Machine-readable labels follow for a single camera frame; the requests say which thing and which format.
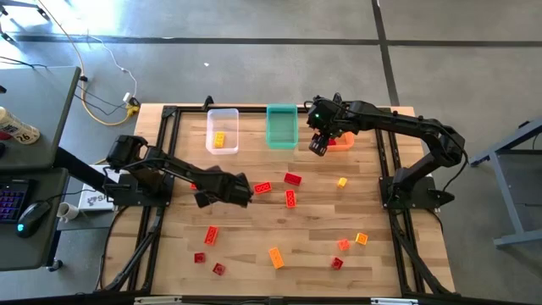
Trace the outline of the black diagonal beam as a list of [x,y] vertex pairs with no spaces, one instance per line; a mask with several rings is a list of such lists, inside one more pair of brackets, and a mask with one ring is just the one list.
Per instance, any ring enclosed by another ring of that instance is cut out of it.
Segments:
[[56,151],[53,167],[67,169],[71,177],[92,187],[96,191],[104,192],[103,182],[106,176],[61,147]]

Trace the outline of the yellow-orange two-by-four brick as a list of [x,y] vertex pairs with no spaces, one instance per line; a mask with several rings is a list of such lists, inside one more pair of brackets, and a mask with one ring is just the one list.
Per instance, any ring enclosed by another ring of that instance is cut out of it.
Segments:
[[285,266],[284,260],[277,247],[270,248],[268,254],[275,269],[280,269]]

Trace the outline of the orange plastic bin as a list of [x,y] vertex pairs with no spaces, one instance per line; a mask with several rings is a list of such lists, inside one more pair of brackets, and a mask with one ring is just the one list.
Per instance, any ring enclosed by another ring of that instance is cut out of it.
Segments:
[[335,146],[328,146],[327,153],[329,152],[344,152],[350,150],[354,145],[354,134],[352,132],[345,132],[341,136],[333,137],[336,140]]

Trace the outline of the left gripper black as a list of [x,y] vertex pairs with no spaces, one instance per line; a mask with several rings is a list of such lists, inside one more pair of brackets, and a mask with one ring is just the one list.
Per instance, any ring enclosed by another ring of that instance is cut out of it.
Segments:
[[215,202],[226,202],[238,204],[242,208],[246,208],[252,201],[250,197],[239,199],[236,192],[236,187],[239,185],[250,196],[253,195],[250,183],[244,173],[237,175],[229,172],[224,172],[220,167],[214,166],[209,169],[205,169],[204,173],[208,178],[213,180],[213,184],[210,182],[204,186],[204,193],[206,195],[206,204],[212,204]]

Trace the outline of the black computer mouse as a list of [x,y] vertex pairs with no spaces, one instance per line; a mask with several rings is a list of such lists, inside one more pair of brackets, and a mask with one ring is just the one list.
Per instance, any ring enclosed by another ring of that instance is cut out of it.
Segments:
[[16,227],[17,236],[20,238],[33,236],[50,209],[51,204],[48,201],[37,201],[30,204],[18,220]]

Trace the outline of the black aluminium table frame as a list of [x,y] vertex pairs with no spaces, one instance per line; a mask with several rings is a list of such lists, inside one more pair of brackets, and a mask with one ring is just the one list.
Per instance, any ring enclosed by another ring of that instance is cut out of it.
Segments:
[[[423,156],[414,137],[366,131],[353,147],[319,157],[308,149],[312,132],[298,121],[294,149],[276,150],[266,143],[266,109],[247,105],[240,110],[237,154],[213,155],[205,148],[207,116],[195,105],[166,119],[165,148],[196,166],[213,165],[243,172],[256,185],[272,191],[254,196],[247,208],[215,203],[199,208],[187,182],[177,180],[164,213],[154,248],[128,281],[129,289],[146,288],[153,295],[271,297],[398,297],[420,281],[410,258],[397,252],[390,218],[382,206],[379,177]],[[286,173],[299,175],[299,186],[284,182]],[[347,178],[343,188],[339,178]],[[287,208],[285,191],[296,194]],[[204,243],[208,227],[218,236]],[[357,233],[368,236],[356,243]],[[341,251],[338,241],[350,248]],[[277,247],[285,266],[275,269],[268,250]],[[204,252],[205,263],[194,263]],[[332,260],[343,261],[341,269]],[[225,266],[220,276],[216,263]]]

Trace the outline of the white printed sheet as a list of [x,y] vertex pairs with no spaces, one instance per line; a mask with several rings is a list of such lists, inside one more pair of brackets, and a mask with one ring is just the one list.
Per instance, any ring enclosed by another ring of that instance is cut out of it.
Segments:
[[[119,182],[119,173],[115,173],[106,165],[92,165],[95,171],[106,174],[107,177],[115,183]],[[113,199],[107,198],[103,193],[96,191],[91,186],[84,184],[83,192],[80,194],[79,206],[80,211],[110,211],[113,210]]]

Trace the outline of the silver metal bracket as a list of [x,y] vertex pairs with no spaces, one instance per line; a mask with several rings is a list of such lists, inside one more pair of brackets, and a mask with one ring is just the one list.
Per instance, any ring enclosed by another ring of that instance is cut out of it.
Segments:
[[181,297],[149,296],[136,297],[133,305],[177,305],[182,303]]
[[371,305],[419,305],[417,299],[372,297]]

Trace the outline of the teal plastic bin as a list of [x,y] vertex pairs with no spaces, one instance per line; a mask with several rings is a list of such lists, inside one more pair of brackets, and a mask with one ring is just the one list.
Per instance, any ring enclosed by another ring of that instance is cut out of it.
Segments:
[[272,149],[294,149],[298,143],[295,104],[269,104],[266,110],[266,142]]

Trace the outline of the blue-grey metal table frame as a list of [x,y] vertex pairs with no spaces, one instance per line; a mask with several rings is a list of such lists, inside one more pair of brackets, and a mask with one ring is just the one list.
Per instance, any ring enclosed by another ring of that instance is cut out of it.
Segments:
[[542,140],[542,116],[522,123],[511,135],[489,146],[468,162],[472,167],[490,162],[514,232],[494,239],[496,247],[542,241],[542,228],[526,230],[519,206],[542,208],[542,149],[519,149],[526,141]]

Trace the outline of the black stand leg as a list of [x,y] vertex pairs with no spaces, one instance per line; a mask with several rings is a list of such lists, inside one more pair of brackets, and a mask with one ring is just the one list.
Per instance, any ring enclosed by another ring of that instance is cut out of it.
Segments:
[[18,0],[0,0],[0,14],[8,16],[6,7],[33,8],[44,19],[49,19],[47,13],[37,4]]

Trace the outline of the white mug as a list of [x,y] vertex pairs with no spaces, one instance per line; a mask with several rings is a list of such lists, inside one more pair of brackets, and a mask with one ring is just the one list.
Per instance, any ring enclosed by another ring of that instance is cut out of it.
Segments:
[[67,202],[61,202],[58,206],[57,217],[64,223],[68,223],[79,215],[80,210]]

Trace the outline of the white labelled bottle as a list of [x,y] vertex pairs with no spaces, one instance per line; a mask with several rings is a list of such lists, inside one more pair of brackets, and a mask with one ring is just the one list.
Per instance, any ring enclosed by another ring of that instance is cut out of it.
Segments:
[[0,107],[0,131],[24,145],[35,143],[41,136],[36,127],[22,122],[4,107]]

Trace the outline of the dark grey desk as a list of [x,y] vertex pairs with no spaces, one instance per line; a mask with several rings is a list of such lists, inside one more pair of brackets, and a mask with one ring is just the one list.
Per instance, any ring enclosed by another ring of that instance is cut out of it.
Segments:
[[37,201],[48,201],[51,209],[43,218],[37,232],[29,238],[16,234],[17,223],[0,225],[0,271],[38,269],[54,272],[64,266],[56,257],[60,232],[57,230],[58,206],[64,198],[69,174],[65,169],[49,169],[27,173],[4,173],[1,179],[36,180],[28,206]]
[[53,166],[80,74],[76,66],[0,69],[0,106],[40,131],[30,145],[5,142],[1,171]]

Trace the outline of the clear plastic bin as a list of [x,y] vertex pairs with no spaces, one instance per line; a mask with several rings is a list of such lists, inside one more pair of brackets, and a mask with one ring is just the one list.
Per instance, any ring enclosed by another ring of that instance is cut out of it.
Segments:
[[[206,149],[213,155],[237,154],[239,150],[239,111],[236,108],[212,109],[207,112]],[[222,149],[213,147],[216,131],[225,132]]]

